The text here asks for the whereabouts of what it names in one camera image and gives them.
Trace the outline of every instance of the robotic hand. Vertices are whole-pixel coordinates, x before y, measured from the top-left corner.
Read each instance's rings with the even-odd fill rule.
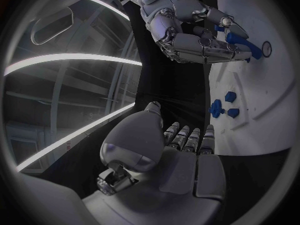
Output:
[[[211,31],[195,26],[194,34],[183,33],[182,23],[203,19],[243,39],[246,31],[229,15],[199,0],[131,0],[140,6],[140,14],[161,51],[178,63],[212,64],[243,61],[252,56],[248,46],[216,40]]]

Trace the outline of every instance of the white robotic hand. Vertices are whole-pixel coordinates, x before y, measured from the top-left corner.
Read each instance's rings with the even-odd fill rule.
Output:
[[[196,26],[194,34],[183,33],[181,23],[207,19],[235,35],[248,39],[244,29],[229,15],[203,4],[199,0],[131,0],[140,6],[146,28],[161,51],[178,63],[212,64],[243,61],[252,56],[242,44],[216,40],[212,33]]]

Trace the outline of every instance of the curved light strip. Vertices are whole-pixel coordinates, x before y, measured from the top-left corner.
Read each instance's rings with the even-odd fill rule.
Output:
[[[112,61],[112,62],[120,62],[125,64],[134,64],[142,66],[141,62],[132,61],[124,58],[114,57],[114,56],[104,56],[104,55],[96,55],[96,54],[84,54],[84,53],[60,53],[60,54],[49,54],[36,56],[32,58],[28,58],[19,62],[16,62],[5,69],[4,76],[10,74],[18,69],[44,63],[50,61],[58,61],[58,60],[104,60],[104,61]]]
[[[33,162],[35,162],[36,160],[40,159],[41,157],[43,157],[44,155],[50,153],[51,151],[53,151],[54,149],[58,148],[59,146],[65,144],[67,141],[77,137],[78,135],[86,132],[87,130],[95,127],[96,125],[105,122],[106,120],[112,118],[115,115],[118,115],[124,111],[126,111],[127,109],[132,108],[135,105],[135,103],[132,103],[128,106],[125,106],[117,111],[112,112],[111,114],[108,114],[107,116],[104,116],[102,118],[100,118],[97,121],[92,122],[89,125],[86,125],[82,128],[80,128],[79,130],[71,133],[68,136],[65,136],[64,138],[62,138],[61,140],[56,141],[55,143],[51,144],[50,146],[44,148],[43,150],[39,151],[38,153],[36,153],[35,155],[33,155],[32,157],[28,158],[27,160],[25,160],[24,162],[22,162],[20,165],[18,165],[16,167],[16,170],[18,172],[20,172],[21,170],[23,170],[24,168],[26,168],[27,166],[29,166],[30,164],[32,164]]]
[[[100,1],[100,0],[90,0],[90,1],[93,1],[97,4],[101,4],[105,7],[107,7],[108,9],[113,10],[115,13],[121,15],[123,18],[126,18],[129,21],[129,17],[127,15],[125,15],[123,12],[119,11],[118,9],[115,9],[113,6],[110,6],[107,3]]]

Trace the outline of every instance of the light strip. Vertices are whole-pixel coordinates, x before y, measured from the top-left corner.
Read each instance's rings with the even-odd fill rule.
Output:
[[[121,15],[123,18],[126,18],[129,21],[129,17],[127,15],[125,15],[123,12],[119,11],[118,9],[115,9],[113,6],[110,6],[107,3],[100,1],[100,0],[90,0],[90,1],[93,1],[97,4],[101,4],[105,7],[107,7],[108,9],[113,10],[115,13]]]
[[[18,69],[44,63],[50,61],[58,61],[58,60],[104,60],[104,61],[112,61],[112,62],[120,62],[125,64],[134,64],[142,66],[141,62],[132,61],[124,58],[114,57],[114,56],[104,56],[104,55],[96,55],[96,54],[84,54],[84,53],[60,53],[60,54],[49,54],[36,56],[32,58],[28,58],[19,62],[16,62],[5,69],[4,76],[10,74]]]
[[[135,105],[135,103],[132,103],[128,106],[125,106],[117,111],[112,112],[111,114],[108,114],[107,116],[104,116],[102,118],[100,118],[97,121],[92,122],[89,125],[86,125],[82,128],[80,128],[79,130],[71,133],[68,136],[65,136],[64,138],[62,138],[61,140],[56,141],[55,143],[51,144],[50,146],[44,148],[43,150],[39,151],[38,153],[36,153],[35,155],[33,155],[32,157],[28,158],[27,160],[25,160],[24,162],[22,162],[20,165],[18,165],[16,167],[17,171],[20,172],[21,170],[23,170],[24,168],[26,168],[27,166],[29,166],[30,164],[32,164],[33,162],[35,162],[36,160],[40,159],[41,157],[43,157],[44,155],[50,153],[51,151],[53,151],[54,149],[58,148],[59,146],[65,144],[67,141],[75,138],[76,136],[86,132],[87,130],[95,127],[96,125],[105,122],[106,120],[112,118],[115,115],[118,115],[124,111],[126,111],[127,109],[132,108]]]

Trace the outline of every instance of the white floor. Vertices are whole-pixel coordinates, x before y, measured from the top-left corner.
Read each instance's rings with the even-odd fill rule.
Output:
[[[239,108],[235,119],[221,114],[210,117],[215,129],[215,153],[249,156],[278,152],[295,142],[297,93],[294,72],[278,31],[251,0],[218,0],[218,9],[234,17],[248,33],[249,41],[262,47],[269,41],[272,54],[250,63],[224,62],[211,66],[210,99],[222,101],[224,109]],[[217,38],[225,40],[218,32]],[[237,99],[225,102],[228,91]]]

